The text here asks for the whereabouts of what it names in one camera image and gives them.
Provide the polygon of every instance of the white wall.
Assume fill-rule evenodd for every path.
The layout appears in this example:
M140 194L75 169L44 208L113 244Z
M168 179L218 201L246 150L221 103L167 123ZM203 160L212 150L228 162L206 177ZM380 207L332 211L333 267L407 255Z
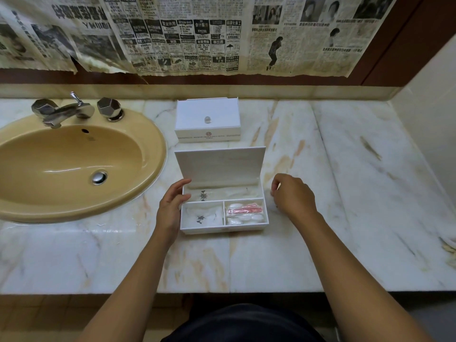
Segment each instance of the white wall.
M456 205L456 36L391 103Z

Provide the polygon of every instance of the right hand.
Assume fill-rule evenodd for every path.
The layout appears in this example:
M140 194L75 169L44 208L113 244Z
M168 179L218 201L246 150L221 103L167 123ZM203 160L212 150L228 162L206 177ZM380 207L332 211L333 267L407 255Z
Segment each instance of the right hand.
M298 177L276 174L272 180L271 195L279 210L289 218L311 218L319 214L316 210L315 195Z

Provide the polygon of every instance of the sink basin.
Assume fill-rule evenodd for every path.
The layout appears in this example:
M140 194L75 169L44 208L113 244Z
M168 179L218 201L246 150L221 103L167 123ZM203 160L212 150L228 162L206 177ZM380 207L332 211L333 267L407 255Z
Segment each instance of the sink basin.
M0 129L0 218L25 223L75 220L144 191L166 157L166 142L144 115L124 109L69 118L58 129L35 115Z

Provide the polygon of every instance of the drain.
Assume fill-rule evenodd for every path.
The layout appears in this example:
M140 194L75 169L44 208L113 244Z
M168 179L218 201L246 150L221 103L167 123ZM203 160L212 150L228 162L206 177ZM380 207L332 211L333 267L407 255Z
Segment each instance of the drain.
M92 175L92 183L94 185L101 185L108 178L108 173L105 171L98 171Z

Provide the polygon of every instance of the closed box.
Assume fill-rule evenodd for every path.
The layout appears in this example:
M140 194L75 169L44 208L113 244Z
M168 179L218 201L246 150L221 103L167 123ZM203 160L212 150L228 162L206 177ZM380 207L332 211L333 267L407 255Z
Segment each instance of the closed box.
M185 234L260 230L269 224L260 178L266 148L175 151L192 182L183 193L180 229Z
M177 101L175 132L180 143L241 140L238 99Z

